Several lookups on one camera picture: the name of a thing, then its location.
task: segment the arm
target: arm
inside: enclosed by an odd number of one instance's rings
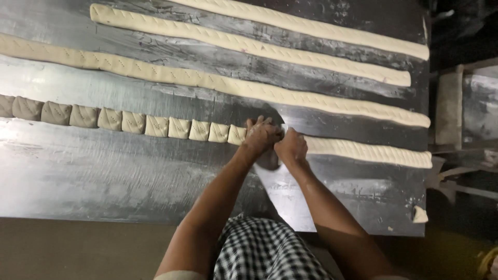
[[[176,229],[156,277],[170,271],[194,271],[207,277],[216,243],[232,212],[239,190],[256,159],[280,138],[271,118],[248,120],[246,140],[204,189]]]
[[[369,280],[394,275],[370,235],[311,171],[304,137],[289,129],[285,138],[275,144],[275,151],[301,187],[318,235],[345,278]]]

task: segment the black and white checkered cloth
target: black and white checkered cloth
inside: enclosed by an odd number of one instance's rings
[[[219,244],[216,280],[333,279],[291,228],[272,220],[232,218]]]

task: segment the square dough piece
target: square dough piece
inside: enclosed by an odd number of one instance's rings
[[[169,117],[168,137],[187,139],[190,121]]]
[[[242,145],[242,142],[246,139],[247,129],[239,128],[234,125],[230,125],[230,131],[228,132],[228,143],[234,145]]]
[[[97,126],[106,130],[121,131],[123,112],[109,108],[102,108],[99,114]]]
[[[209,142],[226,143],[228,140],[228,128],[227,125],[211,123],[209,129]]]
[[[97,128],[97,108],[73,104],[69,125],[86,129]]]
[[[14,103],[15,96],[1,95],[0,94],[0,117],[13,118],[12,104]]]
[[[145,135],[168,137],[169,118],[147,115]]]
[[[188,139],[196,141],[207,141],[209,135],[209,122],[192,120],[192,128]]]
[[[42,107],[43,102],[41,101],[16,96],[12,103],[12,115],[23,120],[39,122]]]
[[[41,109],[41,121],[53,125],[68,126],[73,106],[47,101]]]
[[[142,134],[145,127],[145,114],[123,111],[123,131]]]

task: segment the person's left hand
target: person's left hand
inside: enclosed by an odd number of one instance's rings
[[[264,119],[259,116],[257,121],[247,120],[248,132],[244,144],[246,144],[257,157],[263,154],[282,139],[282,129],[271,124],[271,118]]]

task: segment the hand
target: hand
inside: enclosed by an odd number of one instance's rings
[[[280,160],[287,166],[298,164],[300,166],[307,166],[306,153],[308,152],[308,145],[304,136],[293,128],[289,128],[282,141],[274,146]]]
[[[259,116],[257,121],[247,120],[248,132],[244,144],[255,153],[256,158],[282,139],[282,129],[271,124],[271,118]]]

